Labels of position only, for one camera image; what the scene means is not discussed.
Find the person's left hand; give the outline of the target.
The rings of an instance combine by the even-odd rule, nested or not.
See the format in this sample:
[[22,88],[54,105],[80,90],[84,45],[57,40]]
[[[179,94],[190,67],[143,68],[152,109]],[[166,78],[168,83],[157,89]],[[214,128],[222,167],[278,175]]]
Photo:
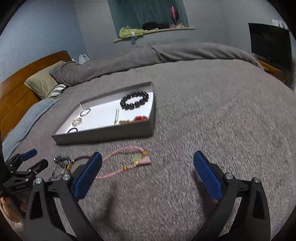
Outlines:
[[1,206],[6,216],[14,223],[23,222],[27,209],[28,197],[26,194],[17,194],[17,201],[20,202],[20,207],[17,208],[15,202],[10,197],[1,198]]

